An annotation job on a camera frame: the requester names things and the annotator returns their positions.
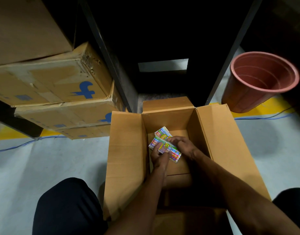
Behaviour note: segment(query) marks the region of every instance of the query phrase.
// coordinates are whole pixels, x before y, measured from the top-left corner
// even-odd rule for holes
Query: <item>leg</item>
[[[300,228],[300,188],[282,191],[273,203]]]
[[[33,235],[104,234],[99,201],[87,184],[68,178],[44,193],[37,204]]]

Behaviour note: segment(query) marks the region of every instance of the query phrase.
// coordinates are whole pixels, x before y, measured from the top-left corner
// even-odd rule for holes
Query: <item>person's right hand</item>
[[[199,149],[186,137],[174,136],[167,139],[176,146],[182,154],[185,154],[189,159],[193,160],[194,151]]]

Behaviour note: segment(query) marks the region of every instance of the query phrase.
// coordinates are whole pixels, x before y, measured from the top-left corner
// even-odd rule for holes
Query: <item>person's left hand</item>
[[[162,145],[161,142],[158,143],[152,150],[150,156],[151,156],[151,161],[153,163],[153,168],[162,167],[166,171],[168,167],[168,162],[170,161],[169,158],[171,157],[171,155],[169,153],[161,154],[158,151],[161,145]]]

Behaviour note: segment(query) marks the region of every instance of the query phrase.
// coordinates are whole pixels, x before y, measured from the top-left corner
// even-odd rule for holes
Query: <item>person's right arm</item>
[[[300,229],[271,201],[203,154],[180,136],[169,138],[181,153],[195,161],[220,193],[226,208],[243,234],[300,235]]]

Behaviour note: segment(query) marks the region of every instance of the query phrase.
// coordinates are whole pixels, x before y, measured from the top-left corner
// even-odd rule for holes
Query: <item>person's left arm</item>
[[[107,230],[106,235],[152,233],[156,207],[165,184],[166,169],[170,158],[168,153],[160,155],[158,151],[160,145],[161,143],[156,145],[151,153],[152,173],[137,196],[124,209],[119,219]]]

